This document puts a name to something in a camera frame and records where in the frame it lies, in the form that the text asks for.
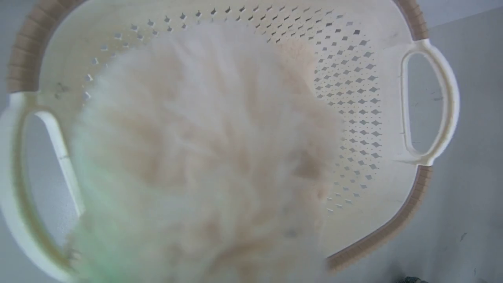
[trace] laundry basket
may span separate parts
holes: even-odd
[[[344,141],[326,205],[322,247],[334,270],[392,237],[411,218],[435,158],[456,127],[459,94],[444,57],[431,46],[415,0],[41,0],[26,18],[9,63],[10,103],[0,120],[1,204],[26,255],[66,281],[68,260],[32,205],[23,128],[41,117],[50,133],[75,207],[78,183],[67,141],[98,71],[129,48],[203,22],[240,22],[270,44],[287,38],[317,52],[315,95],[345,120]],[[407,61],[422,53],[443,94],[443,116],[431,149],[412,147]]]

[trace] kitten fur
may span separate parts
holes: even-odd
[[[71,143],[77,282],[318,282],[337,118],[314,54],[201,25],[120,55]]]

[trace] basket rim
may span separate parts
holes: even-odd
[[[8,93],[36,92],[46,47],[63,20],[87,0],[39,0],[27,16],[12,47],[8,66]],[[401,11],[414,41],[427,39],[428,28],[416,0],[393,0]],[[418,165],[410,193],[398,212],[365,238],[327,258],[334,272],[367,256],[394,238],[412,219],[428,189],[433,168]]]

